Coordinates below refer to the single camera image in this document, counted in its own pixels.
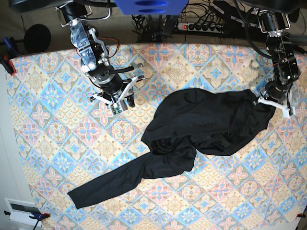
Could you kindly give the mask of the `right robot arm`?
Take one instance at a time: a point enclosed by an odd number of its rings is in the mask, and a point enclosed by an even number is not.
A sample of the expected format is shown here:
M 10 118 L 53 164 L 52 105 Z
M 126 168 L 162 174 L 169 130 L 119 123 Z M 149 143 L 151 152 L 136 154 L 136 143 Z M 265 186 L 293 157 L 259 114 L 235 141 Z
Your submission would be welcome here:
M 89 25 L 90 8 L 77 1 L 69 1 L 56 7 L 60 18 L 70 27 L 70 38 L 81 57 L 81 70 L 90 82 L 101 90 L 90 97 L 90 101 L 101 101 L 116 115 L 134 108 L 133 86 L 145 77 L 134 76 L 122 79 L 121 73 L 135 70 L 134 66 L 115 69 L 110 63 L 109 50 L 98 37 L 97 30 Z

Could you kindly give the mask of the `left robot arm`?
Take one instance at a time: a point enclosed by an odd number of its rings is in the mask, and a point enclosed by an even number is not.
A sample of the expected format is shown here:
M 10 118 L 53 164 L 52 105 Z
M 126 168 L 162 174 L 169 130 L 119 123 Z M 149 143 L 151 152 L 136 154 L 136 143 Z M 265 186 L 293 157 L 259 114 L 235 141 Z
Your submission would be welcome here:
M 294 56 L 288 15 L 255 8 L 260 29 L 267 35 L 266 50 L 272 56 L 274 77 L 265 85 L 264 98 L 282 104 L 287 100 L 291 87 L 300 77 Z

